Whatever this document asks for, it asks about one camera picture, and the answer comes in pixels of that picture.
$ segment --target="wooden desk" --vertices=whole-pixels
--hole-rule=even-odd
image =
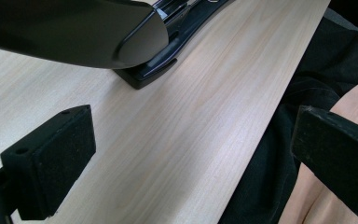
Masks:
[[[216,223],[328,2],[237,0],[140,91],[110,70],[0,50],[0,152],[90,104],[97,153],[45,222]]]

